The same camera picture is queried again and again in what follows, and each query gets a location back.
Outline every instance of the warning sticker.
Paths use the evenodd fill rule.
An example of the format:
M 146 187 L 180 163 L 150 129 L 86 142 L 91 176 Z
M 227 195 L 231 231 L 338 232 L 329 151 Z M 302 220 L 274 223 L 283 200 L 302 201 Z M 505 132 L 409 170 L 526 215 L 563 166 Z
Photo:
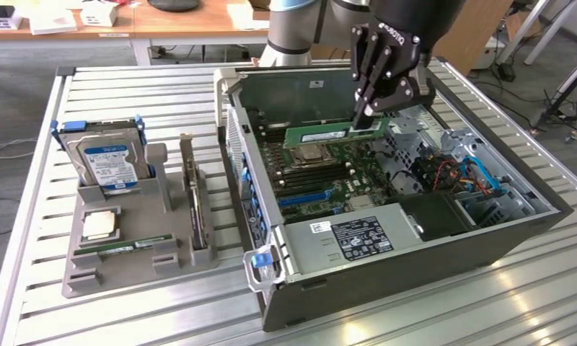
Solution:
M 134 186 L 134 166 L 126 161 L 126 146 L 100 146 L 84 149 L 84 158 L 98 185 L 116 190 Z
M 331 225 L 333 235 L 349 261 L 393 250 L 375 216 Z

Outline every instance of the wooden desk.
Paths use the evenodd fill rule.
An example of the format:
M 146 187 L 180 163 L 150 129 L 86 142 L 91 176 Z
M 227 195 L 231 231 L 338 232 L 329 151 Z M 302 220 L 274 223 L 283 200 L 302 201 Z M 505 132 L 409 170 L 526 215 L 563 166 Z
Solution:
M 18 3 L 36 0 L 18 0 Z M 146 0 L 138 6 L 120 6 L 112 27 L 84 27 L 74 10 L 78 31 L 31 35 L 28 21 L 18 30 L 0 31 L 0 49 L 11 48 L 96 48 L 126 46 L 132 49 L 135 64 L 150 65 L 151 45 L 227 45 L 266 42 L 266 30 L 238 30 L 233 26 L 227 4 L 246 0 L 202 0 L 191 12 L 168 13 L 154 9 Z
M 266 30 L 237 30 L 226 5 L 245 0 L 200 0 L 188 12 L 170 13 L 154 9 L 146 1 L 134 10 L 135 37 L 235 37 L 266 36 Z

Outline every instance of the desk leg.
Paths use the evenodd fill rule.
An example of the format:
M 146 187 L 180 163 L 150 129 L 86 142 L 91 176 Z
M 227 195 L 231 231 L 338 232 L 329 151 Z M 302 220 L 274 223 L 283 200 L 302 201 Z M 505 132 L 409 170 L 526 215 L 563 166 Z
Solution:
M 555 33 L 558 32 L 559 27 L 566 21 L 566 18 L 569 17 L 570 13 L 575 9 L 577 6 L 577 0 L 571 0 L 570 3 L 566 5 L 566 7 L 562 9 L 562 11 L 558 14 L 558 18 L 555 18 L 551 26 L 549 27 L 547 32 L 545 33 L 543 37 L 538 41 L 538 44 L 533 48 L 530 54 L 526 57 L 526 60 L 523 60 L 523 63 L 526 65 L 531 65 L 534 62 L 534 59 L 537 58 L 538 54 L 541 54 L 541 51 L 543 50 L 545 46 L 547 45 L 549 41 L 551 40 L 551 37 L 554 37 Z
M 541 11 L 547 5 L 547 2 L 549 0 L 538 0 L 537 4 L 534 5 L 534 8 L 530 11 L 530 14 L 526 17 L 526 20 L 523 20 L 523 23 L 519 26 L 519 29 L 517 30 L 515 36 L 513 37 L 513 41 L 509 42 L 509 45 L 503 48 L 498 58 L 495 59 L 497 64 L 503 63 L 509 58 L 510 54 L 514 52 L 515 47 L 519 44 L 519 41 L 523 38 L 527 30 L 530 29 L 531 23 L 534 23 L 534 20 L 538 19 L 538 14 L 541 14 Z
M 151 46 L 148 38 L 130 39 L 130 46 L 132 47 L 134 59 L 136 66 L 150 66 L 151 59 L 147 48 Z

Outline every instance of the aluminum table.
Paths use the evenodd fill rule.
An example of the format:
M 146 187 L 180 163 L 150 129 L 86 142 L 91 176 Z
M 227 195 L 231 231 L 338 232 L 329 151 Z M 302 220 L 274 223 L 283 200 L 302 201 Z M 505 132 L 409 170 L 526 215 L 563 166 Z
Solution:
M 577 345 L 577 178 L 446 64 L 430 70 L 525 160 L 574 213 L 493 265 L 307 321 L 261 331 L 241 265 L 241 240 L 219 161 L 211 73 L 220 66 L 75 68 L 52 83 L 0 276 L 0 345 Z M 443 100 L 433 108 L 465 124 Z M 207 173 L 219 266 L 64 299 L 59 294 L 75 174 L 48 122 L 142 115 L 178 169 L 191 133 Z

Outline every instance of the hard drive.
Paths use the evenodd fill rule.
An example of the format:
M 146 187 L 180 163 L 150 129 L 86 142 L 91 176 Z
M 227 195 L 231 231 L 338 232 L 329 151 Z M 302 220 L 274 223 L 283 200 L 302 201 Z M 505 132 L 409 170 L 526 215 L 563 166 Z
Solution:
M 150 177 L 143 155 L 143 122 L 120 120 L 51 124 L 52 137 L 66 151 L 76 170 L 80 186 L 98 185 L 107 195 L 135 188 L 139 179 Z

